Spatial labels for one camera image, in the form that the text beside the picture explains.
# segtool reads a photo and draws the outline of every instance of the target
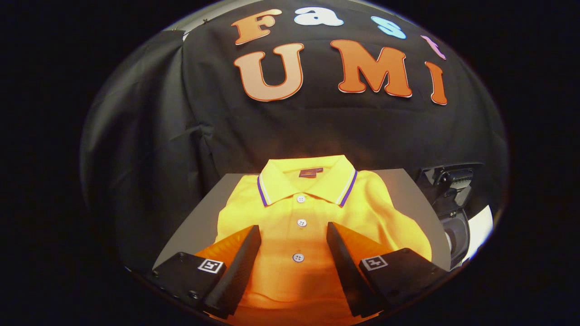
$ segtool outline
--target collar stripe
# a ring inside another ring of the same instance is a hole
[[[354,175],[354,173],[355,173],[355,172],[356,172],[356,170],[355,170],[355,169],[353,169],[353,171],[350,173],[349,179],[348,179],[348,181],[346,182],[346,184],[345,184],[345,187],[342,189],[342,192],[340,193],[340,196],[338,196],[338,199],[336,200],[336,204],[338,204],[338,202],[339,202],[339,201],[340,201],[340,199],[342,198],[342,195],[344,195],[344,193],[345,193],[345,191],[346,191],[347,187],[349,186],[349,181],[352,179],[352,177],[353,177],[353,175]]]
[[[342,202],[340,203],[340,207],[342,207],[342,206],[344,206],[344,205],[345,205],[345,203],[346,203],[346,199],[349,197],[349,195],[350,195],[350,191],[353,189],[353,186],[354,186],[354,181],[357,179],[357,174],[358,174],[358,171],[354,170],[354,177],[353,177],[353,181],[352,181],[352,182],[350,182],[350,187],[349,187],[349,190],[346,192],[346,195],[345,195],[345,197],[342,199]]]
[[[266,186],[264,185],[264,176],[261,173],[260,173],[260,186],[262,187],[262,191],[264,192],[264,195],[266,196],[266,204],[271,205],[272,200],[270,200],[270,196],[268,195],[268,191],[266,190]]]
[[[268,206],[266,199],[264,198],[264,193],[262,192],[262,187],[260,187],[260,176],[258,176],[258,190],[260,191],[260,197],[262,198],[262,203],[264,203],[264,207]]]

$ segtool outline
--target shirt label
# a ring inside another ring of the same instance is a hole
[[[299,178],[316,178],[316,173],[322,172],[323,168],[301,170]]]

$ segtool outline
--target gray table surface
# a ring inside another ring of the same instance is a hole
[[[415,220],[429,239],[433,264],[449,271],[451,255],[443,226],[409,174],[403,169],[373,172],[385,182],[395,209]],[[223,176],[175,231],[157,257],[153,269],[177,252],[193,255],[215,242],[218,214],[244,175],[229,173]]]

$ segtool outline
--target shirt placket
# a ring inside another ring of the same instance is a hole
[[[309,212],[314,199],[305,193],[297,193],[292,198],[292,212],[288,223],[288,239],[291,243],[288,245],[286,255],[287,259],[292,259],[297,267],[304,266],[303,262],[308,260],[308,248],[305,248],[304,235],[307,232]]]

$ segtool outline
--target shirt button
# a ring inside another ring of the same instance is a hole
[[[295,253],[294,256],[292,256],[292,259],[294,259],[295,262],[299,263],[304,260],[304,255],[302,255],[301,253]]]

